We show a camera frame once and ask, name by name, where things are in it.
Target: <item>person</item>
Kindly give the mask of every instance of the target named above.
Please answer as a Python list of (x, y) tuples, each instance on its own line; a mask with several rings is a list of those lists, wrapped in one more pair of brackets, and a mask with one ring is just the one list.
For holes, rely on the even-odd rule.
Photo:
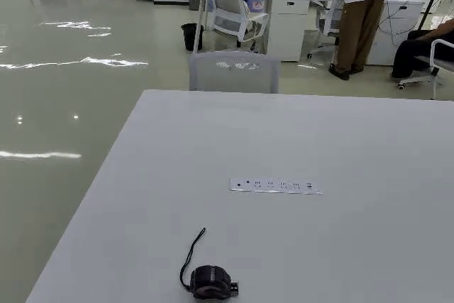
[(362, 72), (374, 42), (384, 0), (345, 0), (339, 26), (336, 65), (329, 72), (348, 81)]
[[(429, 68), (429, 64), (418, 60), (416, 56), (431, 55), (431, 44), (437, 39), (447, 40), (454, 43), (454, 19), (440, 24), (435, 30), (417, 30), (408, 35), (408, 39), (402, 42), (394, 57), (391, 78), (402, 80), (411, 76), (414, 70), (422, 71)], [(435, 58), (454, 61), (454, 49), (446, 45), (437, 45)]]

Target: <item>seated person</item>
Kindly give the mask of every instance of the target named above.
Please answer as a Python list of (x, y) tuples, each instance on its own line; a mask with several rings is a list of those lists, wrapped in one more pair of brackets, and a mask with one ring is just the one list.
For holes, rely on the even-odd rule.
[[(429, 64), (418, 60), (416, 56), (431, 55), (431, 44), (435, 39), (444, 39), (454, 43), (454, 19), (440, 24), (435, 30), (417, 30), (409, 33), (397, 49), (392, 68), (392, 79), (401, 80), (411, 76), (413, 70), (422, 71), (429, 68)], [(454, 49), (437, 44), (435, 58), (454, 61)]]

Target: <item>chair backrest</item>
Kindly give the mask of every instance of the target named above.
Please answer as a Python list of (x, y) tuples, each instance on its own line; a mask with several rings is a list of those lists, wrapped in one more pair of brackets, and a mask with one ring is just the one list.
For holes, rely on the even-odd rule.
[(243, 51), (197, 53), (189, 61), (189, 90), (276, 94), (280, 61)]
[(215, 30), (237, 35), (243, 29), (241, 26), (247, 25), (248, 11), (244, 0), (213, 0)]
[(344, 1), (345, 0), (332, 0), (330, 9), (325, 18), (325, 27), (323, 28), (324, 35), (328, 35), (331, 32), (339, 32), (339, 23), (341, 22)]

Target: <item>man standing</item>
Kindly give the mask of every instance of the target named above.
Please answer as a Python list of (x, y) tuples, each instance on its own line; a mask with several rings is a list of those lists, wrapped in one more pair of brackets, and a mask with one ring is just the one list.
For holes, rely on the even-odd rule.
[(384, 0), (345, 0), (339, 27), (337, 64), (329, 69), (348, 81), (362, 72), (382, 15)]

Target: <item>black trash can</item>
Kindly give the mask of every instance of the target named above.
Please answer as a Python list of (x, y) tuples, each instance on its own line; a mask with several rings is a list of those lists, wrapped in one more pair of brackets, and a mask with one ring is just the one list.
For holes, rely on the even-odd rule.
[[(182, 25), (183, 34), (184, 34), (184, 44), (186, 45), (186, 50), (193, 51), (194, 49), (194, 41), (196, 40), (196, 23), (188, 23)], [(200, 26), (200, 36), (199, 36), (199, 49), (203, 48), (202, 45), (202, 38), (204, 33), (204, 27)]]

